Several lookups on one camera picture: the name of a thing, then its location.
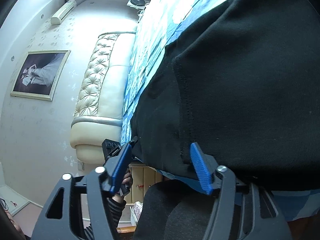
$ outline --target black pants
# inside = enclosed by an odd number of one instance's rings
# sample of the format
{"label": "black pants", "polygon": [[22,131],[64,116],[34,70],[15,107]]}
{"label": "black pants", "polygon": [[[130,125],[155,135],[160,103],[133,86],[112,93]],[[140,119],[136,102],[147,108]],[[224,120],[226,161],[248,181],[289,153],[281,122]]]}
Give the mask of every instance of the black pants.
{"label": "black pants", "polygon": [[213,203],[213,197],[198,193],[181,181],[159,182],[144,197],[133,239],[202,240]]}

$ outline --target picture frame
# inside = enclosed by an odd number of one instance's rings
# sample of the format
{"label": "picture frame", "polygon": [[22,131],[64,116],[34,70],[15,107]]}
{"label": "picture frame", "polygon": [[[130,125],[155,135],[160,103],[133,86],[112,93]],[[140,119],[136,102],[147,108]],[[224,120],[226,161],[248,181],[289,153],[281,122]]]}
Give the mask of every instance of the picture frame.
{"label": "picture frame", "polygon": [[71,50],[29,51],[16,75],[11,96],[52,101]]}

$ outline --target bed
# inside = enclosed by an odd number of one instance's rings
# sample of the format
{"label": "bed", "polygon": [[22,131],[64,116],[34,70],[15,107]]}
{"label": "bed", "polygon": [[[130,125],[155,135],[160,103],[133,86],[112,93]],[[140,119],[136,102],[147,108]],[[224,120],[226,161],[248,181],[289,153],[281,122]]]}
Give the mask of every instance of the bed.
{"label": "bed", "polygon": [[[131,139],[130,119],[139,97],[164,56],[164,47],[176,40],[198,17],[225,0],[151,0],[138,25],[124,95],[121,144]],[[198,181],[159,171],[202,192]],[[287,221],[315,215],[320,207],[320,190],[273,192]]]}

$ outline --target striped sleeve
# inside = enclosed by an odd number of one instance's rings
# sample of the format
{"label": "striped sleeve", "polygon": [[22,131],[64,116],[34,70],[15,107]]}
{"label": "striped sleeve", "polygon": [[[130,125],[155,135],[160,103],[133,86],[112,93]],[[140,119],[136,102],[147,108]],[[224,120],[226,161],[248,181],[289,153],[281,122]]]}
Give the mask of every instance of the striped sleeve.
{"label": "striped sleeve", "polygon": [[[117,201],[113,200],[112,198],[108,198],[108,206],[113,218],[113,222],[115,223],[116,227],[119,224],[120,218],[122,216],[122,211],[125,208],[126,201],[124,200],[122,203],[118,203]],[[94,240],[92,226],[88,226],[84,229],[84,233],[86,235],[87,240]]]}

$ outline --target air conditioner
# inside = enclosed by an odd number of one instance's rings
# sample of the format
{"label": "air conditioner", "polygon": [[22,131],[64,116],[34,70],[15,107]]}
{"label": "air conditioner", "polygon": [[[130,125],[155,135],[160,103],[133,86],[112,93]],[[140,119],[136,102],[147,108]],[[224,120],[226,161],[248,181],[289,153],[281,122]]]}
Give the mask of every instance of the air conditioner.
{"label": "air conditioner", "polygon": [[68,16],[68,14],[77,7],[77,3],[75,0],[69,0],[66,2],[52,17],[51,17],[51,25],[61,24],[64,19]]}
{"label": "air conditioner", "polygon": [[144,10],[146,3],[149,3],[149,2],[146,2],[145,0],[129,0],[129,2],[127,3],[127,6],[135,8],[137,10]]}

